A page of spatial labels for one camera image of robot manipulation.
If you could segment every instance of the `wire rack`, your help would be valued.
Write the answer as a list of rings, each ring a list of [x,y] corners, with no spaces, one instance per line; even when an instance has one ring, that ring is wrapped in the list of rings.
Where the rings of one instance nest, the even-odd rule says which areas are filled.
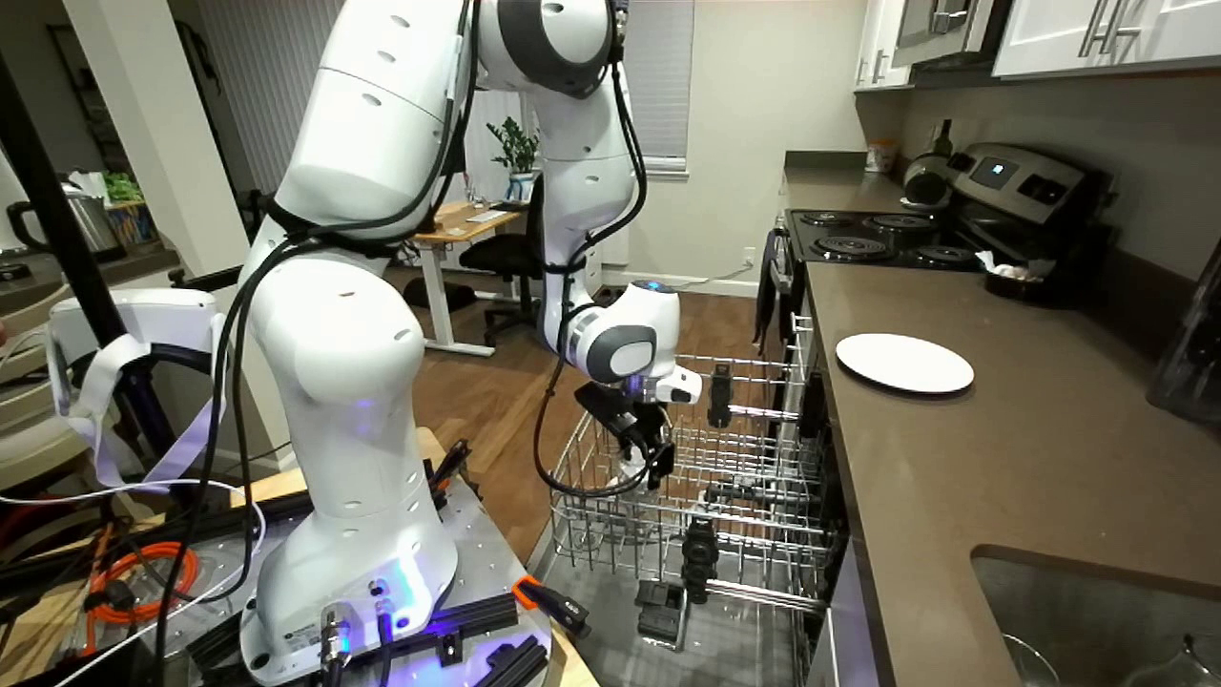
[[[668,410],[676,473],[661,488],[626,494],[558,494],[551,555],[565,564],[681,582],[685,534],[710,525],[715,564],[710,594],[817,610],[834,534],[820,525],[820,449],[798,437],[806,362],[700,357],[681,367],[705,377],[729,375],[729,424],[710,427],[710,393]],[[581,417],[558,475],[565,483],[605,483],[620,475],[620,446]]]

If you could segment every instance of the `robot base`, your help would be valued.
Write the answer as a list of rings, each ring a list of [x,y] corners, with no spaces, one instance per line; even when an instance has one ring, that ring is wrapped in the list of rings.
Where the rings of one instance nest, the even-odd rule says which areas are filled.
[[[336,544],[308,513],[264,559],[258,594],[241,616],[241,661],[254,684],[293,684],[328,661],[381,650],[378,616],[394,642],[411,638],[428,624],[453,573],[456,544],[437,522],[414,522],[397,543]]]

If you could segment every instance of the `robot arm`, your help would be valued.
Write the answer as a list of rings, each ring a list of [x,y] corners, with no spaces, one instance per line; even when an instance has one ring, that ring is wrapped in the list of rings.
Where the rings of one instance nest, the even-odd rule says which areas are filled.
[[[258,684],[317,672],[328,661],[321,624],[344,624],[345,656],[418,632],[453,578],[456,549],[411,437],[424,330],[378,279],[381,262],[357,253],[431,218],[475,66],[487,86],[522,95],[544,142],[544,338],[592,377],[581,399],[629,457],[653,469],[672,452],[654,403],[699,395],[699,375],[676,367],[679,296],[629,287],[615,306],[592,306],[581,281],[584,253],[644,202],[639,147],[609,77],[619,43],[620,12],[605,0],[344,3],[244,269],[264,279],[253,328],[312,494],[312,513],[264,559],[241,632]]]

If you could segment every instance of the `kitchen counter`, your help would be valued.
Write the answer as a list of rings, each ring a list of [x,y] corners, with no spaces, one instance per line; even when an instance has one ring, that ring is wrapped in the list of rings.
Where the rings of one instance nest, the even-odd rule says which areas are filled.
[[[787,211],[900,211],[900,186],[883,174],[866,174],[863,152],[791,152]]]
[[[971,576],[979,544],[1221,588],[1221,437],[1152,408],[1148,362],[1088,316],[943,269],[817,262],[807,291],[892,684],[1014,684]],[[831,357],[852,330],[946,344],[975,385],[883,393]]]

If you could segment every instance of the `cabinet door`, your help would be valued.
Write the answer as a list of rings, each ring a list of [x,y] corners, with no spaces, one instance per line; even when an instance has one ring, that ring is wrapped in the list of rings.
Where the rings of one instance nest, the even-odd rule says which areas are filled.
[[[866,3],[857,80],[855,80],[857,91],[906,82],[906,68],[897,66],[900,24],[904,24],[904,0],[871,0]]]
[[[841,687],[834,665],[834,610],[824,615],[806,687]]]
[[[855,48],[855,86],[874,86],[874,58],[877,58],[877,7],[882,0],[866,0],[863,43]]]
[[[1030,77],[1103,66],[1097,44],[1115,3],[1121,0],[1014,0],[990,73]]]
[[[1194,58],[1221,58],[1221,0],[1126,0],[1126,3],[1152,3],[1144,7],[1148,19],[1115,34],[1121,66],[1134,61],[1194,61]]]

